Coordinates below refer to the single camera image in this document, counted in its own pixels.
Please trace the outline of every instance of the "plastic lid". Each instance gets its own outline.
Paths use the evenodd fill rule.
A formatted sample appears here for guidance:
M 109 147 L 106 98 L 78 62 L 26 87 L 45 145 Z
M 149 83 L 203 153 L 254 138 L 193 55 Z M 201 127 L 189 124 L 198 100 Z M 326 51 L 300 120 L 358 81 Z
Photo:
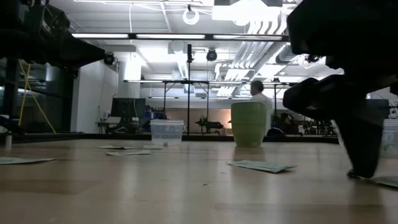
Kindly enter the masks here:
M 168 124 L 168 125 L 184 125 L 182 120 L 166 120 L 166 119 L 153 119 L 150 124 Z

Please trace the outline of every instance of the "wooden table surface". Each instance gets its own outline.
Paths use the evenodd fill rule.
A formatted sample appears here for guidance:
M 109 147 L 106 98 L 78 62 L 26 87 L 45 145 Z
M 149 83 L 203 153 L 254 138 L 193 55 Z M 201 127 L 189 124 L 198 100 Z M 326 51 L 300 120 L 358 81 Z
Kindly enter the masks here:
M 398 190 L 348 180 L 337 145 L 183 142 L 142 156 L 106 156 L 104 145 L 145 141 L 77 140 L 15 144 L 22 158 L 57 158 L 0 166 L 0 223 L 398 223 Z M 283 174 L 227 166 L 270 161 Z M 377 175 L 397 175 L 383 159 Z

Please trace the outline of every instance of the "machine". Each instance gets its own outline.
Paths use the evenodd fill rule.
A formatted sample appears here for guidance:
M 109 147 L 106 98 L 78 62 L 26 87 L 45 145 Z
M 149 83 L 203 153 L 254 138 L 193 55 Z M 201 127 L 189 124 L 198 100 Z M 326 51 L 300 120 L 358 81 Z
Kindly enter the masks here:
M 104 59 L 104 50 L 78 40 L 70 33 L 65 13 L 46 0 L 0 1 L 0 58 L 23 59 L 28 63 L 49 63 L 67 73 Z M 0 118 L 0 125 L 23 134 L 10 119 Z
M 212 129 L 223 129 L 224 125 L 222 125 L 219 121 L 208 121 L 208 118 L 205 116 L 200 116 L 199 121 L 195 122 L 196 124 L 199 124 L 200 126 L 200 132 L 202 134 L 211 134 L 211 133 L 217 133 L 220 135 L 219 131 L 213 131 L 211 132 Z
M 388 0 L 303 0 L 287 25 L 295 54 L 309 62 L 326 57 L 344 75 L 309 78 L 288 89 L 284 106 L 316 120 L 335 120 L 351 160 L 349 177 L 374 175 L 384 115 L 366 94 L 398 85 L 398 2 Z

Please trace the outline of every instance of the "security camera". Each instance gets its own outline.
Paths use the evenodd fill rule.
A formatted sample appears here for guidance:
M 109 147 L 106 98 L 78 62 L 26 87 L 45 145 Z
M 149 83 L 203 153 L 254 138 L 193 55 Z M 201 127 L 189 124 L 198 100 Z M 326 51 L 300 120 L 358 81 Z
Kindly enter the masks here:
M 207 61 L 209 62 L 214 62 L 215 60 L 217 60 L 217 53 L 215 49 L 209 49 L 209 52 L 207 53 Z
M 118 62 L 117 58 L 114 57 L 113 52 L 105 53 L 104 63 L 106 65 L 114 65 Z

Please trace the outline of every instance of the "yellow cable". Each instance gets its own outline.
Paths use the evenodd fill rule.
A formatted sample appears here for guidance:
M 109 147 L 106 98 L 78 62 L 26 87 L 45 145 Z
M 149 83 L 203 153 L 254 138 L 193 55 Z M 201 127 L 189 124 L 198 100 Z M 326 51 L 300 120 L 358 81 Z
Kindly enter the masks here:
M 21 70 L 22 70 L 22 72 L 23 72 L 23 74 L 24 74 L 24 76 L 25 76 L 25 80 L 28 80 L 28 77 L 26 76 L 24 67 L 22 66 L 21 60 L 19 60 L 19 66 L 21 67 Z M 35 97 L 35 95 L 33 94 L 33 91 L 32 91 L 32 89 L 31 89 L 31 87 L 30 87 L 29 82 L 27 82 L 27 86 L 29 87 L 30 94 L 33 96 L 33 99 L 35 100 L 37 106 L 39 107 L 40 112 L 42 112 L 42 114 L 43 114 L 43 116 L 44 116 L 46 122 L 49 124 L 49 126 L 51 127 L 51 129 L 52 129 L 52 131 L 54 132 L 54 134 L 56 134 L 57 132 L 55 131 L 55 129 L 54 129 L 53 126 L 51 125 L 49 119 L 48 119 L 47 116 L 45 115 L 45 113 L 44 113 L 44 111 L 42 110 L 42 108 L 40 107 L 39 102 L 36 100 L 36 97 Z
M 30 73 L 30 64 L 29 64 L 29 66 L 28 66 L 28 68 L 27 68 L 27 76 L 28 76 L 28 77 L 29 77 L 29 73 Z M 22 123 L 22 115 L 24 114 L 24 105 L 25 105 L 25 99 L 26 99 L 27 84 L 28 84 L 28 81 L 27 81 L 27 79 L 25 78 L 24 99 L 22 100 L 21 113 L 19 114 L 19 124 L 18 124 L 19 126 L 20 126 L 21 123 Z

